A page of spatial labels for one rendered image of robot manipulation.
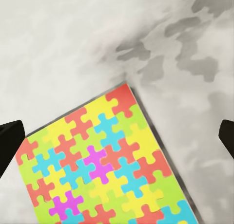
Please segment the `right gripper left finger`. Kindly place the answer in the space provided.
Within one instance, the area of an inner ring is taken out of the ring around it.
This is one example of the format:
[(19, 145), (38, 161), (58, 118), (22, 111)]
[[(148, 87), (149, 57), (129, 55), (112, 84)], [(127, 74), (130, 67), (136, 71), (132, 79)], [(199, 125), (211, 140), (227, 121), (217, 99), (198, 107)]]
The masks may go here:
[(21, 120), (0, 125), (0, 178), (25, 139)]

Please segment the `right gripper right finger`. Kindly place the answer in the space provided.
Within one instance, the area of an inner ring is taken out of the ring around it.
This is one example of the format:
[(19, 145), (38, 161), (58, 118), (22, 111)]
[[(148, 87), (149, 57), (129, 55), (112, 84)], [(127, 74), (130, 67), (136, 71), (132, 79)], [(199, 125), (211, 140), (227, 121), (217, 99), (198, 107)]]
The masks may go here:
[(234, 159), (234, 122), (223, 120), (220, 125), (218, 137)]

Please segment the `jigsaw puzzle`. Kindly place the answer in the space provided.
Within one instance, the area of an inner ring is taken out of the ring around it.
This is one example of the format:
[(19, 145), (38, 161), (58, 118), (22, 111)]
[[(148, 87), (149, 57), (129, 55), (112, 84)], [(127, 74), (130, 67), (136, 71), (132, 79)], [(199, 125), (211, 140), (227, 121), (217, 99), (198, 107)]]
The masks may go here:
[(125, 83), (15, 154), (39, 224), (199, 224)]

